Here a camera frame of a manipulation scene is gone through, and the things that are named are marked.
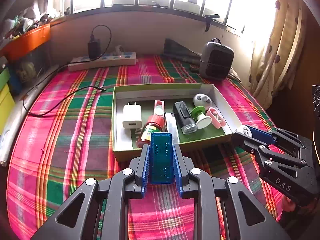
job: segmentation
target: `pink clip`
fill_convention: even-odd
[[[211,117],[211,122],[215,128],[220,129],[220,127],[226,125],[226,121],[218,114],[218,111],[214,107],[210,107],[206,115]]]

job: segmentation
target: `white power strip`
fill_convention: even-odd
[[[78,57],[74,58],[72,62],[78,61],[89,61],[89,57]],[[90,62],[83,62],[78,64],[69,64],[69,71],[83,70],[88,68],[97,68],[97,67],[112,67],[112,66],[121,66],[121,65],[135,65],[137,62],[137,56],[135,52],[122,52],[121,55],[110,55],[105,54],[101,58]]]

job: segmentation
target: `beige curtain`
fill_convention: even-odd
[[[279,90],[292,87],[304,43],[305,5],[302,0],[252,0],[252,4],[245,30],[254,42],[249,88],[267,109]]]

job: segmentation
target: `white charger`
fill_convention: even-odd
[[[142,127],[141,106],[128,103],[123,107],[122,126],[125,129],[137,129]]]

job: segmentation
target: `striped fabric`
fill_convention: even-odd
[[[50,109],[83,86],[103,86],[108,91],[77,92],[47,117],[25,119],[13,149],[7,182],[9,221],[17,236],[30,239],[85,179],[107,179],[128,167],[128,162],[118,163],[112,152],[111,105],[115,85],[209,83],[190,73],[189,68],[186,63],[149,56],[139,57],[135,66],[72,73],[65,70],[57,74],[34,103],[33,112]],[[227,79],[214,84],[243,124],[263,130],[274,128],[267,114],[238,82]],[[277,220],[280,218],[282,195],[259,179],[259,168],[249,153],[222,144],[183,154],[212,176],[238,177]],[[222,218],[219,200],[218,208]],[[194,201],[180,199],[174,185],[149,185],[143,200],[130,201],[129,238],[192,239],[193,212]],[[220,227],[224,238],[223,223]]]

